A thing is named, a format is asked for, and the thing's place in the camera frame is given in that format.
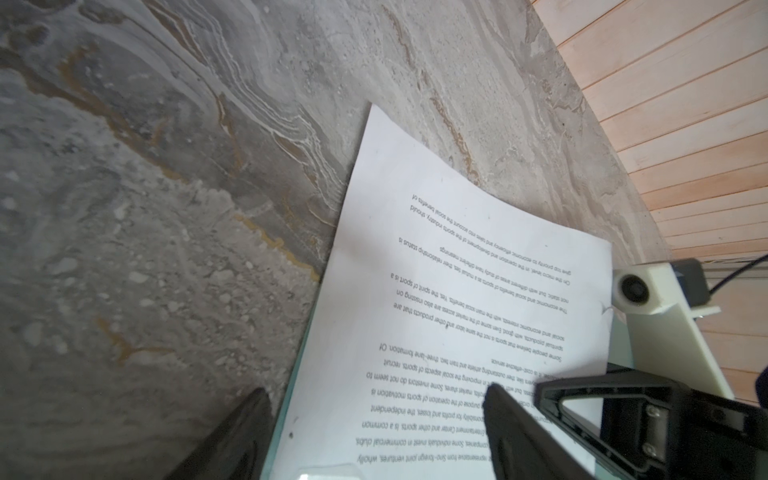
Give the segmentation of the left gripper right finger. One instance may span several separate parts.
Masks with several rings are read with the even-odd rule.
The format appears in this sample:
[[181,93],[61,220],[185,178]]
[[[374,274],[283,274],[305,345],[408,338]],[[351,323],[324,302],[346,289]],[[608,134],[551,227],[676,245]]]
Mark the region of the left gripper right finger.
[[487,388],[483,414],[498,480],[591,477],[501,385],[493,383]]

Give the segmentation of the printed paper sheet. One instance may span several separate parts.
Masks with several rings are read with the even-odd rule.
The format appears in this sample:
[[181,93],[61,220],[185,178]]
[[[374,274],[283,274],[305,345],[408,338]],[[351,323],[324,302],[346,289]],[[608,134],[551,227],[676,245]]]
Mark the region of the printed paper sheet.
[[490,479],[486,389],[603,374],[609,242],[473,185],[372,107],[264,475]]

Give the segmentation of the teal paper folder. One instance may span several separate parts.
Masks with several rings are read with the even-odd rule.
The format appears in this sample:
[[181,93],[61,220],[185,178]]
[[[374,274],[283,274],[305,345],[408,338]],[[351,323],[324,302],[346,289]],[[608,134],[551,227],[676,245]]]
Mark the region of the teal paper folder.
[[342,313],[313,307],[263,477],[491,478],[486,390],[498,383],[533,413],[543,374],[503,340],[423,310]]

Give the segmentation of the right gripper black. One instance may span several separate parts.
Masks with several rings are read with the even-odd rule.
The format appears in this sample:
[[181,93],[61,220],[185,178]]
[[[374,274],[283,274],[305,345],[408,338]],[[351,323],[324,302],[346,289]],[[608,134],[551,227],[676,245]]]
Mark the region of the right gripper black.
[[[594,433],[569,402],[599,401]],[[621,368],[535,387],[534,405],[621,479],[765,479],[767,411]]]

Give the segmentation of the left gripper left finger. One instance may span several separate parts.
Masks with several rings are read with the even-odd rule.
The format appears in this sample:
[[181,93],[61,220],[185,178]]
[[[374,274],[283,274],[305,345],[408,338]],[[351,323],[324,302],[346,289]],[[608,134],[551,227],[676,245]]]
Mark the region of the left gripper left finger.
[[165,479],[258,479],[272,431],[269,395],[256,388]]

